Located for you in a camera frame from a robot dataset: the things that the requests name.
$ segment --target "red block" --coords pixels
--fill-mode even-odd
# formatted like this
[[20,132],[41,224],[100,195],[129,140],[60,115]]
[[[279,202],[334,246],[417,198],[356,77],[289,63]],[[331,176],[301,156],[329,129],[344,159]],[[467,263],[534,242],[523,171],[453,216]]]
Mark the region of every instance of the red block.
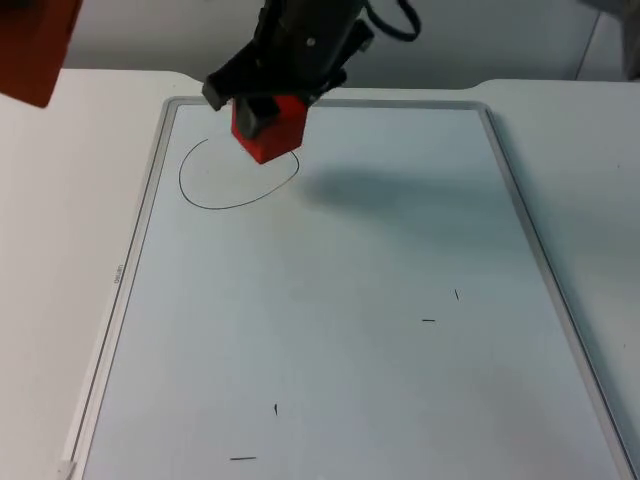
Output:
[[280,113],[271,125],[252,140],[243,137],[236,128],[236,110],[233,108],[231,133],[240,145],[262,164],[284,155],[302,145],[308,107],[295,96],[274,97]]

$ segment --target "drawn circle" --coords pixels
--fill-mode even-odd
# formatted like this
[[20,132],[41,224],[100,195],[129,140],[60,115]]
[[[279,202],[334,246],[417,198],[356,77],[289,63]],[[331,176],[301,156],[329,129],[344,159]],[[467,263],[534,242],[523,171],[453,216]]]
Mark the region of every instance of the drawn circle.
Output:
[[228,210],[267,197],[299,169],[293,152],[260,165],[231,134],[220,135],[204,139],[189,150],[180,164],[178,183],[190,204],[206,210]]

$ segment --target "white table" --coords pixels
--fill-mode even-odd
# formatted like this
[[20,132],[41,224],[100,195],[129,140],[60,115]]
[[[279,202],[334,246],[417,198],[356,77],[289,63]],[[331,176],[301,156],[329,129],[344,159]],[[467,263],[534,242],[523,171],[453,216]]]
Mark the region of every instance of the white table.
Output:
[[[128,249],[168,72],[67,70],[0,99],[0,480],[53,476]],[[640,85],[496,80],[334,98],[485,102],[640,465]]]

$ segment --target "whiteboard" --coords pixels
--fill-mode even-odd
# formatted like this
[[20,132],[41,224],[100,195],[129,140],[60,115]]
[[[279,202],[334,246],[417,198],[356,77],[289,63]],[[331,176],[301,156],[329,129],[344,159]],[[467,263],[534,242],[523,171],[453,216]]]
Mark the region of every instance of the whiteboard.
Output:
[[631,478],[482,106],[229,124],[163,114],[82,478]]

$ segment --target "black marker mark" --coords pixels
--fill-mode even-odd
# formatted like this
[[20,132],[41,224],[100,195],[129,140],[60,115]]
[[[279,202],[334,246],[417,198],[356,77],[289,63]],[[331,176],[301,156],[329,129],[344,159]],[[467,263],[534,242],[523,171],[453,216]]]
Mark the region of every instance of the black marker mark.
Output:
[[275,192],[276,190],[278,190],[279,188],[283,187],[284,185],[286,185],[287,183],[289,183],[291,181],[291,179],[293,177],[295,177],[298,172],[300,171],[300,159],[298,158],[298,156],[293,153],[293,152],[289,152],[291,155],[293,155],[293,158],[296,159],[296,170],[291,174],[291,176],[289,178],[287,178],[283,183],[281,183],[280,185],[278,185],[276,188],[274,188],[273,190],[268,191],[267,193],[260,195],[258,198],[254,198],[253,200],[249,200],[248,202],[244,202],[244,203],[239,203],[237,205],[229,205],[227,207],[207,207],[206,205],[200,205],[194,201],[192,201],[187,194],[184,192],[184,188],[182,187],[182,169],[184,168],[184,164],[186,163],[187,159],[189,158],[189,156],[194,152],[194,150],[196,148],[198,148],[200,145],[202,145],[203,143],[207,142],[209,139],[205,138],[204,140],[200,141],[199,143],[196,143],[195,146],[189,150],[187,152],[187,154],[185,155],[185,157],[182,159],[182,163],[180,163],[180,170],[178,171],[178,186],[180,187],[180,193],[182,194],[182,197],[189,202],[191,205],[193,205],[194,207],[198,207],[198,208],[202,208],[204,210],[230,210],[232,208],[237,208],[237,207],[244,207],[245,205],[250,205],[252,203],[257,202],[258,200],[262,200],[264,197],[268,197],[269,195],[271,195],[273,192]]

